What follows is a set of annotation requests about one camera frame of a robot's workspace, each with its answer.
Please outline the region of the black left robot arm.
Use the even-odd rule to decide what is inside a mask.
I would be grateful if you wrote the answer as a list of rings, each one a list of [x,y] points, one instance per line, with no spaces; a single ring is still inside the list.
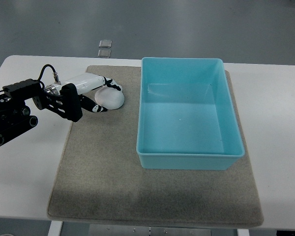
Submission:
[[[55,81],[59,82],[54,67],[46,64],[38,79],[20,81],[0,90],[0,146],[37,126],[38,118],[30,114],[30,108],[25,101],[32,99],[40,110],[48,107],[45,85],[41,81],[47,67],[52,69]]]

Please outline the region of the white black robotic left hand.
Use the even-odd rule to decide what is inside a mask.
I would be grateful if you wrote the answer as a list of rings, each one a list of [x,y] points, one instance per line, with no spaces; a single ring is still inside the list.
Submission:
[[[117,84],[115,80],[92,73],[84,73],[63,83],[55,80],[53,84],[48,85],[44,90],[52,95],[59,95],[60,90],[67,84],[73,84],[75,86],[81,107],[93,113],[108,110],[95,102],[94,95],[100,88],[109,87],[122,91],[122,86]]]

